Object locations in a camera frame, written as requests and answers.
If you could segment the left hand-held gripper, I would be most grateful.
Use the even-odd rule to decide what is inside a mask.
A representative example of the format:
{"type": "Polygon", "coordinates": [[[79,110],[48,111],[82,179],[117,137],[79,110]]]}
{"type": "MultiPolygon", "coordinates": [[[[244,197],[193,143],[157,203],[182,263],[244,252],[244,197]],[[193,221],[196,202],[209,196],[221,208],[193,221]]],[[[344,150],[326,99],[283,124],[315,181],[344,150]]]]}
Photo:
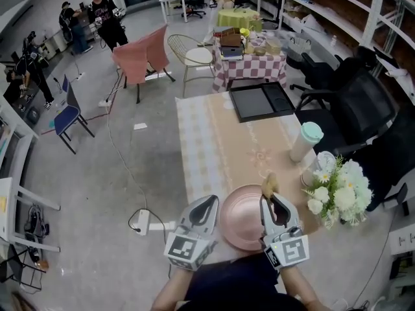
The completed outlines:
{"type": "MultiPolygon", "coordinates": [[[[180,225],[207,227],[207,232],[213,232],[219,205],[219,198],[216,195],[204,196],[193,201],[182,212],[180,225]]],[[[163,254],[171,265],[197,271],[217,244],[218,242],[212,238],[178,227],[176,231],[167,235],[163,254]]]]}

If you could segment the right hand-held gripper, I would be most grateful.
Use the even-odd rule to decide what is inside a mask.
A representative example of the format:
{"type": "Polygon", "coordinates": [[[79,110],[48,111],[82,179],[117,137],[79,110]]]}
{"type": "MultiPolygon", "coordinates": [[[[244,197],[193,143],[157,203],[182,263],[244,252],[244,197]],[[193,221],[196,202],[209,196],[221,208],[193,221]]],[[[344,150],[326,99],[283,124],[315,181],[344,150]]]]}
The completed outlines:
{"type": "Polygon", "coordinates": [[[260,243],[273,269],[279,271],[309,260],[309,239],[297,226],[297,208],[282,195],[272,195],[270,200],[262,195],[260,211],[266,234],[260,238],[260,243]],[[292,228],[276,234],[278,226],[292,228]]]}

